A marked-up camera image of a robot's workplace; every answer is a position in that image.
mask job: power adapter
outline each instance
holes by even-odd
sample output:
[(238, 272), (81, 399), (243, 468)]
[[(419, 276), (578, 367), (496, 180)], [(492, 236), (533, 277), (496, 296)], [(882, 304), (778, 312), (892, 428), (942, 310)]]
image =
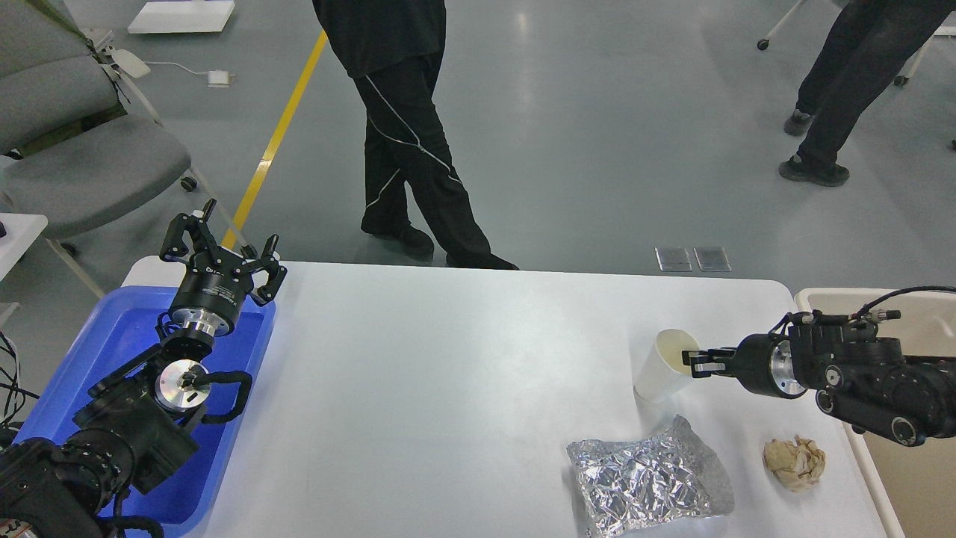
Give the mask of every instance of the power adapter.
[(208, 84), (210, 88), (228, 88), (232, 81), (232, 75), (229, 71), (210, 71), (208, 73)]

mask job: gray chair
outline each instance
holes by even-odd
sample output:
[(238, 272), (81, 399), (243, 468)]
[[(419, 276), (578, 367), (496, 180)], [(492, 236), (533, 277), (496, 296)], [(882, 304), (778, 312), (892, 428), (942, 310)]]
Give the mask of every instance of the gray chair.
[[(120, 103), (115, 84), (122, 73), (98, 62), (68, 16), (36, 4), (0, 2), (0, 154), (37, 146), (37, 139), (43, 147), (49, 133), (73, 128)], [(119, 114), (89, 130), (80, 132), (77, 126), (73, 138), (0, 170), (0, 197), (16, 213), (46, 215), (47, 242), (100, 297), (102, 289), (61, 239), (134, 211), (187, 173), (213, 195), (202, 174), (190, 167), (186, 148), (158, 118), (123, 115), (121, 109)], [(246, 244), (223, 215), (239, 244)]]

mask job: blue tray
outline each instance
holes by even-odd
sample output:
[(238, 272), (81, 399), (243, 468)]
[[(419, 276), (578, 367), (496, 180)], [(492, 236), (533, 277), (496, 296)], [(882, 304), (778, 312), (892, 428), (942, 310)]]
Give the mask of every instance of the blue tray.
[[(158, 343), (156, 318), (169, 308), (175, 295), (176, 288), (128, 286), (104, 297), (80, 330), (16, 440), (46, 437), (59, 444), (76, 432), (73, 415), (90, 402), (87, 389)], [(209, 371), (245, 370), (254, 379), (272, 335), (274, 315), (274, 304), (259, 307), (247, 300), (235, 331), (216, 339), (214, 350), (203, 360), (204, 366)], [(209, 412), (228, 412), (235, 395), (232, 386), (217, 386), (206, 400)], [(159, 521), (166, 538), (180, 538), (196, 527), (215, 500), (241, 422), (240, 415), (228, 424), (197, 426), (192, 436), (200, 445), (199, 451), (149, 495), (140, 495), (134, 489), (123, 503), (123, 513)], [(112, 513), (110, 505), (101, 515)], [(148, 535), (131, 530), (127, 536)]]

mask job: plastic bin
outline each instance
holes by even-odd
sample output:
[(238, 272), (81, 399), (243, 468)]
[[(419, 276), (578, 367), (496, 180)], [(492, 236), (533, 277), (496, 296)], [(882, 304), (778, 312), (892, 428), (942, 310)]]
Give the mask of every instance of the plastic bin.
[[(801, 310), (850, 314), (890, 291), (808, 288), (795, 300)], [(899, 338), (904, 353), (956, 356), (956, 294), (911, 293), (878, 308), (902, 313), (901, 319), (880, 324), (880, 336)], [(911, 538), (952, 536), (956, 511), (949, 508), (949, 501), (956, 499), (956, 481), (950, 469), (956, 461), (956, 439), (931, 438), (922, 446), (906, 448), (872, 434), (862, 437), (903, 532)]]
[[(80, 330), (16, 441), (46, 437), (62, 443), (76, 432), (73, 416), (90, 402), (87, 389), (158, 342), (154, 328), (157, 316), (169, 308), (175, 294), (176, 288), (128, 286), (104, 297)], [(235, 331), (216, 339), (214, 350), (203, 364), (210, 371), (245, 370), (254, 379), (272, 335), (274, 314), (272, 303), (259, 307), (246, 301)], [(227, 412), (235, 395), (234, 387), (216, 387), (206, 401), (209, 412)], [(123, 513), (159, 521), (166, 538), (180, 538), (196, 527), (215, 500), (241, 422), (240, 415), (228, 424), (199, 425), (192, 433), (199, 451), (149, 495), (132, 490), (123, 503)], [(101, 515), (112, 515), (112, 505)], [(129, 538), (148, 537), (135, 530), (126, 534)]]

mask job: chair wheel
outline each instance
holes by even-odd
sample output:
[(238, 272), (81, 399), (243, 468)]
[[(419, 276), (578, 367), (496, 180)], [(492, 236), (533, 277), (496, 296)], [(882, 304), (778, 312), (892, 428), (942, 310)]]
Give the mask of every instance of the chair wheel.
[(199, 183), (197, 183), (195, 179), (189, 176), (186, 176), (180, 179), (180, 186), (182, 186), (183, 190), (186, 192), (195, 191), (198, 185)]
[(259, 259), (259, 251), (252, 245), (246, 245), (240, 250), (242, 250), (242, 255), (245, 256), (246, 259)]

